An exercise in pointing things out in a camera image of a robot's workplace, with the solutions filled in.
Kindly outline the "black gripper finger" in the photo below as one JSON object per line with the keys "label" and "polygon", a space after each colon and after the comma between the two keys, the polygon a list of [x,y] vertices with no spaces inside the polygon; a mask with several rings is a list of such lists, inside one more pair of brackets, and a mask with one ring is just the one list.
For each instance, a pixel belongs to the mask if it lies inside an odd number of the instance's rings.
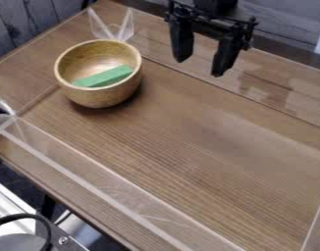
{"label": "black gripper finger", "polygon": [[241,47],[242,41],[239,37],[234,37],[229,34],[221,39],[211,66],[211,75],[214,77],[222,76],[233,67]]}
{"label": "black gripper finger", "polygon": [[194,33],[191,23],[175,16],[168,18],[171,54],[178,63],[193,55]]}

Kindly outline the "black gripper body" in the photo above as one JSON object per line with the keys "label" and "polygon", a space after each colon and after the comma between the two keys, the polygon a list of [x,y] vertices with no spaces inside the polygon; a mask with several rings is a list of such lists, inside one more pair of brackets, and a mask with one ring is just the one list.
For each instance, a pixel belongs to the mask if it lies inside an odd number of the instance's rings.
{"label": "black gripper body", "polygon": [[193,0],[191,4],[183,0],[167,0],[164,21],[175,16],[187,20],[193,25],[193,33],[202,32],[215,40],[227,34],[238,34],[242,50],[251,47],[257,18],[245,14],[237,8],[238,0]]}

